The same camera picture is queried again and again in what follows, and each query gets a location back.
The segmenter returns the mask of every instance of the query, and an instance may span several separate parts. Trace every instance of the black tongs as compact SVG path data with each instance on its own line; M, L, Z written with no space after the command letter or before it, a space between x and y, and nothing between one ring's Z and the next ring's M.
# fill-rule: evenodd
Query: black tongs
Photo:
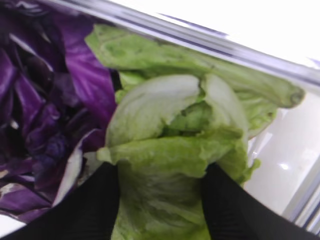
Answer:
M208 168L201 185L213 240L319 240L263 206L216 164ZM119 199L117 168L104 163L63 202L2 240L106 240Z

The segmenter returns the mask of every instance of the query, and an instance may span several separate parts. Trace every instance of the purple cabbage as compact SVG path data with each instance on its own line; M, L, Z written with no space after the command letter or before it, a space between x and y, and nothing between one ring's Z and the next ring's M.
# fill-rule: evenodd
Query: purple cabbage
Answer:
M0 214L29 223L77 187L115 96L89 18L0 0L0 21Z

